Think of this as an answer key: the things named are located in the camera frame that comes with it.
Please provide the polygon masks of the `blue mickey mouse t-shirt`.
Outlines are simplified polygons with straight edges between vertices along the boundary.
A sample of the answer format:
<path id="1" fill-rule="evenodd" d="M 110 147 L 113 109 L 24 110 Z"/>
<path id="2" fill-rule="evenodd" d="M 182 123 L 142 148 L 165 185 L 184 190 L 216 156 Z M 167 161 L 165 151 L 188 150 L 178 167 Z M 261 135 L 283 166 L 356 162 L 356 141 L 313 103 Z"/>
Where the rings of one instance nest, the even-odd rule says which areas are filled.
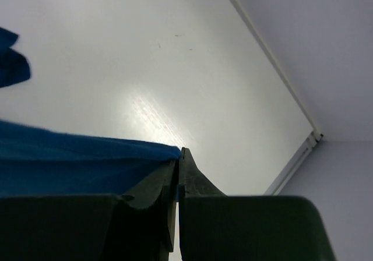
<path id="1" fill-rule="evenodd" d="M 122 194 L 179 159 L 161 143 L 58 133 L 1 121 L 1 196 Z"/>

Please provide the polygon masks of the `aluminium rail at table edge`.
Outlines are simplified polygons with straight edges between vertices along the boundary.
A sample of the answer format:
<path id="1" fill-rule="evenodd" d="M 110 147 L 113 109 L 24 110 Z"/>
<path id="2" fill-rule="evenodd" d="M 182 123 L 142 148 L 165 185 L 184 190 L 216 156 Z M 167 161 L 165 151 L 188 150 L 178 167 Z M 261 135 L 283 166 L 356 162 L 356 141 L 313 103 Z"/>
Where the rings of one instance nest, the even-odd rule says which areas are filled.
<path id="1" fill-rule="evenodd" d="M 243 77 L 245 175 L 242 194 L 277 195 L 321 139 L 296 98 L 274 57 L 255 31 L 237 0 L 228 0 L 238 28 L 234 36 L 234 66 Z"/>

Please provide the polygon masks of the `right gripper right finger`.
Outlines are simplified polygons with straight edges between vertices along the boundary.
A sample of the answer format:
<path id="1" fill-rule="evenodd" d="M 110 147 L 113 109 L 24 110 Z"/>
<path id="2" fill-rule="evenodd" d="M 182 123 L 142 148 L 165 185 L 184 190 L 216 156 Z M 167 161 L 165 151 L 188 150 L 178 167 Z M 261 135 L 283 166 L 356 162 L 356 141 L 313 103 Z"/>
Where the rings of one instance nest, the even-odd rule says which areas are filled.
<path id="1" fill-rule="evenodd" d="M 227 196 L 198 169 L 189 149 L 179 159 L 183 260 L 335 260 L 321 215 L 299 196 Z"/>

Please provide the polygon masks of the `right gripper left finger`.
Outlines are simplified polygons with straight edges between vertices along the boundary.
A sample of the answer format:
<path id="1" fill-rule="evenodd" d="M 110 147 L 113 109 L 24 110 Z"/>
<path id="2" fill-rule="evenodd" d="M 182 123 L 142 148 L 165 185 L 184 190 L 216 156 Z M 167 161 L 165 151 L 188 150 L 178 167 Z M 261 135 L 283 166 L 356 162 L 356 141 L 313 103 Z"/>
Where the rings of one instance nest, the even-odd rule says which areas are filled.
<path id="1" fill-rule="evenodd" d="M 2 260 L 167 260 L 174 249 L 177 162 L 123 195 L 1 199 Z"/>

